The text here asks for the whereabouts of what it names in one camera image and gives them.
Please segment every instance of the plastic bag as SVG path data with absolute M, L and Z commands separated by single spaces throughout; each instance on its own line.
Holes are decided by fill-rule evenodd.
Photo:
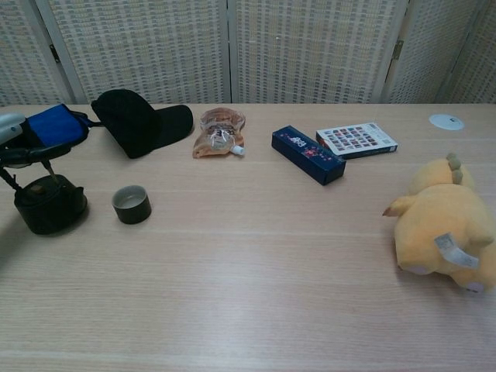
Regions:
M 230 108 L 214 108 L 200 118 L 201 135 L 193 147 L 193 157 L 234 153 L 244 155 L 244 139 L 241 129 L 245 116 Z

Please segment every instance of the black strap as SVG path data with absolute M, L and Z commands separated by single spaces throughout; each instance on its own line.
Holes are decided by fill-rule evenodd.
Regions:
M 72 111 L 72 110 L 69 111 L 71 112 L 72 115 L 80 119 L 83 119 L 83 121 L 86 123 L 88 128 L 93 128 L 94 126 L 103 126 L 100 122 L 93 122 L 90 119 L 88 119 L 88 115 L 85 114 L 84 112 Z

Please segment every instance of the black mug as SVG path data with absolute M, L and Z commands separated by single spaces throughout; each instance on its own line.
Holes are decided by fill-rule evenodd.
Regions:
M 118 190 L 112 198 L 112 205 L 117 217 L 127 224 L 142 222 L 152 212 L 146 190 L 135 184 Z

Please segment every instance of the yellow plush toy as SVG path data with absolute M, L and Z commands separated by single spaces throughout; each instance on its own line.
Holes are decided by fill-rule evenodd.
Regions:
M 394 239 L 402 269 L 447 274 L 475 292 L 496 284 L 496 223 L 456 155 L 423 166 L 409 196 L 393 201 L 384 215 L 399 216 Z

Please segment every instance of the black baseball cap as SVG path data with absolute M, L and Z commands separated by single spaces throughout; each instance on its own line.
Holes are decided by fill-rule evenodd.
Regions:
M 131 159 L 180 141 L 193 128 L 189 107 L 154 110 L 143 97 L 128 89 L 106 91 L 91 107 Z

